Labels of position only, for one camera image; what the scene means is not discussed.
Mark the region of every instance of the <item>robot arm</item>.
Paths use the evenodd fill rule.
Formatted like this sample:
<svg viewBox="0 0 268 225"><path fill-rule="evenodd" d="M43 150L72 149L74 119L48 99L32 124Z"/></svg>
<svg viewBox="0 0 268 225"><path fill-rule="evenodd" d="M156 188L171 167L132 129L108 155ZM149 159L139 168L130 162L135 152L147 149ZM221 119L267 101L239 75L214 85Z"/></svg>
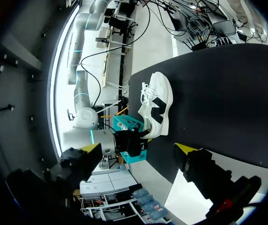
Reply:
<svg viewBox="0 0 268 225"><path fill-rule="evenodd" d="M74 107L77 117L74 126L78 128L94 129L97 126L98 116L95 110L90 107L88 94L88 73L86 71L77 71L77 65L80 63L82 49L84 45L84 32L86 30L99 30L104 13L111 0L94 0L89 13L83 13L80 9L75 17L72 27L72 38L68 59L68 84L76 84L74 90Z"/></svg>
<svg viewBox="0 0 268 225"><path fill-rule="evenodd" d="M69 51L71 57L69 59L68 68L68 84L77 84L76 69L82 56L82 49L84 45L84 32L86 30L99 30L102 23L105 11L111 0L94 0L89 13L81 12L74 19L73 36L70 43Z"/></svg>

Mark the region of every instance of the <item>black cable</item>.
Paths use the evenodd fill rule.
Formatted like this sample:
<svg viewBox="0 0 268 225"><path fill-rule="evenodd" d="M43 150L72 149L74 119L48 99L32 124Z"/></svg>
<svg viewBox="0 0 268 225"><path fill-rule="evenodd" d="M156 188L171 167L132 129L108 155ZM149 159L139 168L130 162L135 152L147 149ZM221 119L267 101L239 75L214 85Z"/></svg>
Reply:
<svg viewBox="0 0 268 225"><path fill-rule="evenodd" d="M160 14L160 17L161 17L161 20L162 20L162 25L165 27L165 29L167 30L167 32L169 32L168 31L168 29L169 28L167 28L166 26L165 26L165 24L164 24L164 22L163 22L163 18L162 18L162 15L161 15L161 12L160 12L160 9L159 9L159 7L158 7L158 11L159 11L159 14ZM179 36L182 36L182 35L185 35L187 32L188 33L190 33L190 34L195 34L195 33L192 33L192 32L190 32L190 31L188 31L188 25L189 25L189 23L191 23L191 22L189 22L189 19L187 18L187 16L186 15L184 15L183 13L181 13L184 17L186 17L186 19L188 20L188 24L187 24L187 27L186 27L186 29L185 30L178 30L178 31L184 31L184 33L183 34L179 34L179 35L176 35L176 34L173 34L173 33L171 33L171 32L169 32L170 34L172 34L173 36L177 36L177 37L179 37ZM197 29L201 32L201 34L202 35L206 35L206 34L203 34L203 32L204 31L201 31L200 29L199 29L199 27L197 27Z"/></svg>
<svg viewBox="0 0 268 225"><path fill-rule="evenodd" d="M153 14L157 17L157 19L159 20L159 22L161 23L161 25L162 26L164 26L165 27L165 25L160 21L160 19L159 19L159 17L157 16L157 14L150 8L150 10L153 12ZM169 29L169 30L171 30L171 31L185 31L185 30L173 30L173 29L170 29L170 28L168 28L168 27L165 27L166 29Z"/></svg>
<svg viewBox="0 0 268 225"><path fill-rule="evenodd" d="M116 130L115 129L113 129L110 125L108 125L108 124L105 124L105 123L102 123L102 122L98 122L98 123L100 123L100 124L103 124L103 125L105 125L105 126L107 126L107 127L109 127L109 128L111 128L114 132L116 132Z"/></svg>
<svg viewBox="0 0 268 225"><path fill-rule="evenodd" d="M89 58L89 57L92 57L92 56L95 56L95 55L99 55L99 54L103 54L103 53L108 53L108 52L111 52L111 51L114 51L114 50L117 50L117 49L120 49L120 48L124 48L124 47L126 47L126 46L128 46L128 45L130 45L130 44L133 44L135 41L139 40L139 39L144 35L144 33L147 31L147 29L148 29L148 27L149 27L149 22L150 22L150 20L151 20L151 12L150 12L150 10L149 10L149 7L148 7L148 11L149 11L149 21L148 21L148 25L147 25L146 29L144 30L144 32L143 32L143 33L142 33L136 40L130 42L129 44L122 45L121 47L117 47L117 48L109 49L109 50L104 51L104 52L99 52L99 53L95 53L95 54L86 56L86 57L84 57L84 58L81 60L81 62L80 62L81 67L82 67L84 70L86 70L87 73L89 73L90 75L92 75L92 76L97 80L97 83L98 83L98 85L99 85L99 89L100 89L100 90L99 90L99 94L98 94L98 96L97 96L97 98L96 98L95 103L93 104L93 107L95 107L95 105L96 105L96 103L97 103L97 100L99 99L99 97L100 97L100 95L101 95L101 84L100 84L100 82L98 81L98 79L97 79L91 72L89 72L87 69L84 68L84 66L83 66L83 61L84 61L85 59L87 59L87 58Z"/></svg>
<svg viewBox="0 0 268 225"><path fill-rule="evenodd" d="M170 34L172 34L173 36L183 36L184 34L186 34L186 31L187 31L187 29L188 29L188 26L186 27L186 29L184 30L184 33L183 34L179 34L179 35L175 35L175 34L173 34L173 33L171 33L168 29L167 29L167 27L166 27L166 25L164 24L164 22L163 22L163 18L162 18L162 15L161 15L161 12L160 12L160 8L159 8L159 6L157 5L157 8L158 8L158 11L159 11L159 15L160 15L160 18L161 18L161 20L162 20L162 24L163 24L163 26L165 27L165 29L166 29L166 31L167 32L169 32Z"/></svg>

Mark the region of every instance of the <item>workbench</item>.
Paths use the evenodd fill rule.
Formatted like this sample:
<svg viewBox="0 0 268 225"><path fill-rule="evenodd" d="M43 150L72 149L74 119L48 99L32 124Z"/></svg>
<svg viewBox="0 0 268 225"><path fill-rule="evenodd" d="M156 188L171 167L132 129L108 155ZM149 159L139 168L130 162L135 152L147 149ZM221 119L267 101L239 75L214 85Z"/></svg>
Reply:
<svg viewBox="0 0 268 225"><path fill-rule="evenodd" d="M147 161L169 182L175 142L268 168L268 46L223 45L191 52L131 76L129 115L143 121L141 83L167 76L173 91L169 134L148 145Z"/></svg>

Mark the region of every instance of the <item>shelf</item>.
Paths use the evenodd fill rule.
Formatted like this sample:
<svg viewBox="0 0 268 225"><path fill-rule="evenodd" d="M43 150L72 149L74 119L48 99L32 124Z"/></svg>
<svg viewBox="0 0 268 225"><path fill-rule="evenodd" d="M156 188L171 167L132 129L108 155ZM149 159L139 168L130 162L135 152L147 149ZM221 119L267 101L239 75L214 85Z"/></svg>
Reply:
<svg viewBox="0 0 268 225"><path fill-rule="evenodd" d="M131 208L133 209L133 211L136 213L136 215L138 215L138 217L140 218L140 220L144 223L144 224L146 224L145 223L145 221L144 221L144 219L141 217L141 215L139 214L139 212L136 210L136 208L133 206L133 204L130 202L129 203L130 204L130 206L131 206Z"/></svg>
<svg viewBox="0 0 268 225"><path fill-rule="evenodd" d="M135 202L135 201L136 201L136 198L133 198L133 199L130 199L130 200L127 200L127 201L117 202L117 203L110 204L110 205L104 205L104 206L99 206L99 207L87 207L87 208L84 208L84 209L86 209L86 210L89 210L89 209L91 209L91 210L99 210L99 209L103 209L103 208L110 208L110 207L114 207L114 206L124 205L124 204Z"/></svg>
<svg viewBox="0 0 268 225"><path fill-rule="evenodd" d="M131 215L131 216L128 216L128 217L124 217L124 218L120 218L120 219L114 219L113 221L119 221L119 220L123 220L123 219L128 219L128 218L135 217L135 216L137 216L137 214Z"/></svg>

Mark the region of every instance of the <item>screw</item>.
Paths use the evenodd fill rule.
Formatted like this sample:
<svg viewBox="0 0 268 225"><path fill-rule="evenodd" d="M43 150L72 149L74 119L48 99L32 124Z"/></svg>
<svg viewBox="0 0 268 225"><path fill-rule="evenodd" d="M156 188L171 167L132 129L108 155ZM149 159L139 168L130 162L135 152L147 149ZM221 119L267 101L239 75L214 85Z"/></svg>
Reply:
<svg viewBox="0 0 268 225"><path fill-rule="evenodd" d="M4 66L0 65L0 73L4 71Z"/></svg>
<svg viewBox="0 0 268 225"><path fill-rule="evenodd" d="M62 180L62 177L56 176L56 181L60 181L60 180Z"/></svg>
<svg viewBox="0 0 268 225"><path fill-rule="evenodd" d="M10 109L10 111L13 111L14 110L14 106L12 106L12 105L8 105L8 108Z"/></svg>

